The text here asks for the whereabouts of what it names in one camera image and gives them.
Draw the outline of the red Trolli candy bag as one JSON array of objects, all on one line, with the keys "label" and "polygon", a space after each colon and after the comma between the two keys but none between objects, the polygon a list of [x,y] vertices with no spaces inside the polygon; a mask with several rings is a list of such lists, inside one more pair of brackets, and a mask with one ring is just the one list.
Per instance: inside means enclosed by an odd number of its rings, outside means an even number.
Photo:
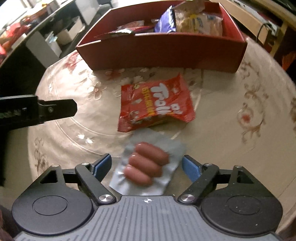
[{"label": "red Trolli candy bag", "polygon": [[190,91],[181,74],[167,80],[121,87],[118,132],[128,133],[165,121],[189,123],[194,119]]}]

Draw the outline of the floral beige tablecloth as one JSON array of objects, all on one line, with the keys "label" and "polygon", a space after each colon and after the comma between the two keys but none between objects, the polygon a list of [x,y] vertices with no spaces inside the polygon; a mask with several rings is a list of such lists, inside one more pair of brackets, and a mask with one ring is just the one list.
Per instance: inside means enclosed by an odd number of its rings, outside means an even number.
[{"label": "floral beige tablecloth", "polygon": [[178,140],[202,163],[247,168],[283,207],[278,232],[295,223],[295,84],[270,55],[247,40],[235,73],[203,69],[138,67],[94,71],[71,53],[50,66],[35,94],[42,100],[73,99],[77,113],[12,131],[6,139],[1,205],[13,201],[50,165],[73,168],[110,153],[118,165],[132,132],[119,132],[121,88],[182,75],[195,119],[160,117],[152,129]]}]

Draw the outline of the clear bag yellow snacks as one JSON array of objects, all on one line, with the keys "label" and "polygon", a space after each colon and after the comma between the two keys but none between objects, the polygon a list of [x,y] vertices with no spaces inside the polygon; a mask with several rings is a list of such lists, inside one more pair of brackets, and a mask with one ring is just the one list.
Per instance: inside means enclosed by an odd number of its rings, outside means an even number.
[{"label": "clear bag yellow snacks", "polygon": [[173,7],[176,31],[222,37],[223,17],[206,11],[205,1],[183,1]]}]

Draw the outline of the vacuum packed sausages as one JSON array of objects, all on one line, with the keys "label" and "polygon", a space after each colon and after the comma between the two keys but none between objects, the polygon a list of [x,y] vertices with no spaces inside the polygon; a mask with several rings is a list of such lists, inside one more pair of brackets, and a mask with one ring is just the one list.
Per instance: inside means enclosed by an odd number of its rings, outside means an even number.
[{"label": "vacuum packed sausages", "polygon": [[160,132],[133,132],[109,186],[121,195],[163,195],[185,154],[185,146]]}]

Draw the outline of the wooden TV console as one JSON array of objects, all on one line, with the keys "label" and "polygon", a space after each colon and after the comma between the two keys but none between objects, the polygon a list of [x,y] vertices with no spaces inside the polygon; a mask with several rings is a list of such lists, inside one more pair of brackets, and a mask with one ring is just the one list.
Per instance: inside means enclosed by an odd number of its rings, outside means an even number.
[{"label": "wooden TV console", "polygon": [[295,68],[295,7],[283,1],[218,1],[240,29],[252,37],[282,66]]}]

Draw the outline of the purple wafer biscuit packet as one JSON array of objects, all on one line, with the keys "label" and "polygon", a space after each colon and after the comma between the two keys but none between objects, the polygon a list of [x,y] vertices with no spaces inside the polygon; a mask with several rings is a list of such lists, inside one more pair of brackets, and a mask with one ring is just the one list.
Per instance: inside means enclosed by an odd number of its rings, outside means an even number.
[{"label": "purple wafer biscuit packet", "polygon": [[155,33],[173,33],[176,32],[176,18],[174,7],[170,6],[159,18],[154,27]]}]

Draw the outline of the grey low cabinet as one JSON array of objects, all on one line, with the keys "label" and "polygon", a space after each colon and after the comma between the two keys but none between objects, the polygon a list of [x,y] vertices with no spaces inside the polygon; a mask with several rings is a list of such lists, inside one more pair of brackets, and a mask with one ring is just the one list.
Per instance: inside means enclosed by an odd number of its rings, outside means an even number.
[{"label": "grey low cabinet", "polygon": [[[86,32],[112,8],[111,1],[65,1],[53,13],[38,25],[26,27],[25,39],[17,44],[1,63],[1,70],[8,65],[24,65],[34,57],[45,68],[59,61],[76,49]],[[62,31],[72,18],[79,16],[84,28],[67,45],[57,43],[57,34]]]}]

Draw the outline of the red cardboard box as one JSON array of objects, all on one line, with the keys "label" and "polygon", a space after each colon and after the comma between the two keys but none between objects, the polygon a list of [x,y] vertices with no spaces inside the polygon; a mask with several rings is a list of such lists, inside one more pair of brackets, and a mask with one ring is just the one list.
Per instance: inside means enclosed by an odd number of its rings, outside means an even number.
[{"label": "red cardboard box", "polygon": [[134,67],[199,68],[235,73],[247,41],[224,7],[207,1],[208,13],[221,15],[223,35],[137,33],[103,39],[103,34],[133,21],[159,18],[180,1],[153,1],[110,9],[81,39],[76,49],[92,70]]}]

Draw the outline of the white storage bin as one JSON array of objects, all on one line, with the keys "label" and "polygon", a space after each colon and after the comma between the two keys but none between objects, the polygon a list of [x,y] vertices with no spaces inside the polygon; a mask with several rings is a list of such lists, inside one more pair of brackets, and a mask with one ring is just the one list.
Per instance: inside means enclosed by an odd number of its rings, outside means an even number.
[{"label": "white storage bin", "polygon": [[57,43],[62,46],[67,45],[74,40],[83,28],[84,24],[79,16],[72,18],[68,25],[57,34]]}]

